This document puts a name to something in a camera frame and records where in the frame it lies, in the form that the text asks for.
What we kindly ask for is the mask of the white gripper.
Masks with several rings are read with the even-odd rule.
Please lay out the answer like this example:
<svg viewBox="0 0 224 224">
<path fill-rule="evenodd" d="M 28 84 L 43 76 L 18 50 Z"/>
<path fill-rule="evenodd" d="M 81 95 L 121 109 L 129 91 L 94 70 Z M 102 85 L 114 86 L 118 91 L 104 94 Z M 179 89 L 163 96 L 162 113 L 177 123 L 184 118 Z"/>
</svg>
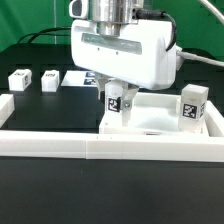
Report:
<svg viewBox="0 0 224 224">
<path fill-rule="evenodd" d="M 136 85 L 122 89 L 121 120 L 122 125 L 127 126 L 133 99 L 139 90 L 137 86 L 160 90 L 169 88 L 175 81 L 176 46 L 167 50 L 172 24 L 139 20 L 136 24 L 123 25 L 119 37 L 99 35 L 96 28 L 95 22 L 73 22 L 72 58 L 77 66 L 97 72 L 95 81 L 101 102 L 105 101 L 107 76 Z"/>
</svg>

